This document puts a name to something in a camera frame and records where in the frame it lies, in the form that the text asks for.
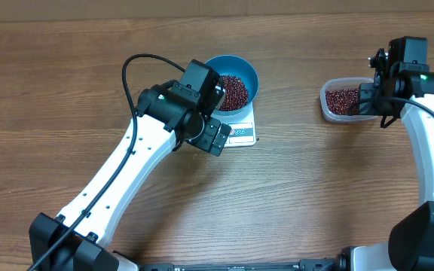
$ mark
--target plastic container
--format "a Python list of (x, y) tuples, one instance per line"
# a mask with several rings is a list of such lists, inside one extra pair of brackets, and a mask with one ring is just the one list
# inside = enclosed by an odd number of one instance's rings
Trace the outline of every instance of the plastic container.
[(252, 67), (252, 65), (242, 57), (232, 55), (216, 56), (205, 63), (212, 67), (212, 69), (218, 72), (221, 76), (234, 75), (241, 78), (246, 89), (249, 91), (249, 102), (246, 106), (234, 111), (214, 110), (214, 114), (230, 116), (245, 111), (246, 108), (252, 104), (252, 101), (254, 101), (259, 92), (259, 77), (257, 76), (254, 67)]
[(332, 113), (328, 108), (328, 103), (326, 101), (326, 92), (335, 91), (335, 90), (347, 90), (347, 89), (355, 89), (359, 87), (361, 83), (373, 83), (373, 79), (371, 78), (339, 78), (332, 79), (328, 81), (321, 89), (321, 108), (322, 115), (327, 121), (333, 123), (355, 123), (364, 120), (373, 120), (377, 116), (346, 116), (346, 115), (338, 115)]

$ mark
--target digital scale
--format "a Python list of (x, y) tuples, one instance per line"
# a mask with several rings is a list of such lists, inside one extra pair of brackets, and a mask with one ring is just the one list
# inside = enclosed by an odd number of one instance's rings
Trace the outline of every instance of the digital scale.
[(250, 103), (242, 109), (241, 112), (232, 115), (221, 115), (220, 111), (214, 111), (212, 114), (212, 117), (232, 127), (224, 148), (255, 145), (254, 106)]

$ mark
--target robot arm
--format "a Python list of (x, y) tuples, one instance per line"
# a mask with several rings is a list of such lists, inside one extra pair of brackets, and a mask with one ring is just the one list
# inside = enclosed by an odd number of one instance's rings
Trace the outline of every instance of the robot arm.
[[(417, 165), (420, 207), (397, 224), (388, 242), (354, 248), (350, 269), (354, 271), (434, 270), (434, 117), (422, 108), (393, 100), (406, 99), (434, 112), (434, 73), (426, 64), (427, 42), (404, 37), (390, 42), (386, 55), (380, 49), (370, 58), (376, 68), (374, 83), (360, 86), (361, 114), (384, 116), (386, 128), (401, 118), (410, 136)], [(384, 123), (386, 116), (392, 116)]]
[[(412, 96), (410, 100), (419, 102), (434, 111), (434, 95)], [(418, 172), (419, 205), (434, 202), (434, 118), (413, 105), (405, 105), (401, 119), (408, 131), (413, 148), (414, 162)]]
[[(91, 209), (90, 215), (75, 229), (75, 232), (82, 236), (93, 236), (96, 244), (103, 248), (112, 241), (122, 214), (142, 186), (143, 181), (176, 145), (175, 132), (164, 130), (164, 124), (159, 120), (148, 115), (139, 117), (137, 120), (137, 143), (133, 149), (135, 154), (130, 156), (111, 187)], [(88, 206), (115, 171), (127, 152), (132, 131), (133, 124), (130, 123), (120, 144), (93, 180), (57, 215), (65, 218), (63, 221), (65, 226), (70, 227), (80, 215), (81, 210)]]
[[(54, 249), (57, 240), (64, 240), (50, 257), (43, 257), (40, 270), (138, 270), (131, 261), (118, 254), (111, 255), (104, 248), (111, 242), (122, 214), (143, 181), (183, 141), (220, 155), (231, 128), (210, 117), (225, 98), (224, 89), (216, 86), (219, 77), (209, 66), (192, 60), (180, 81), (142, 91), (136, 106), (138, 129), (133, 150), (128, 151), (133, 137), (132, 120), (110, 158), (57, 218), (40, 214), (33, 221), (29, 229), (33, 262)], [(96, 198), (128, 154), (120, 173), (102, 196)], [(94, 199), (98, 200), (93, 208), (85, 210)], [(62, 239), (84, 213), (86, 218)]]

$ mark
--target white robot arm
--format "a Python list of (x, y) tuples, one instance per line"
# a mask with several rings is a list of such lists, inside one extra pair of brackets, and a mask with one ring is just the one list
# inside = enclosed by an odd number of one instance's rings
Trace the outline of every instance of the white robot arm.
[[(434, 95), (425, 94), (411, 100), (434, 111)], [(434, 202), (434, 118), (420, 108), (405, 105), (401, 119), (410, 136), (419, 181), (419, 206)], [(395, 271), (390, 261), (388, 242), (354, 248), (351, 251), (353, 271)]]
[[(180, 81), (143, 90), (134, 108), (126, 68), (139, 57), (163, 60), (184, 74)], [(138, 270), (131, 261), (112, 256), (104, 248), (143, 181), (183, 141), (216, 156), (222, 152), (231, 128), (211, 117), (225, 99), (225, 89), (217, 87), (223, 82), (212, 68), (192, 60), (184, 70), (160, 56), (135, 55), (125, 62), (122, 80), (132, 111), (125, 136), (56, 219), (40, 214), (33, 221), (29, 238), (34, 264), (29, 270)]]

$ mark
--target wooden table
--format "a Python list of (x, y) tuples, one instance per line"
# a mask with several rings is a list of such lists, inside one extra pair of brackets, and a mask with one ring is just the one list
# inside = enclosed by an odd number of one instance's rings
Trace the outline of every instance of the wooden table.
[[(213, 157), (184, 146), (152, 172), (110, 251), (140, 263), (283, 262), (387, 239), (417, 207), (403, 126), (326, 123), (319, 90), (366, 76), (367, 57), (403, 35), (429, 39), (434, 13), (0, 24), (0, 270), (31, 263), (28, 229), (86, 186), (130, 121), (121, 66), (156, 53), (186, 66), (232, 53), (257, 69), (260, 141)], [(133, 96), (180, 78), (132, 63)]]

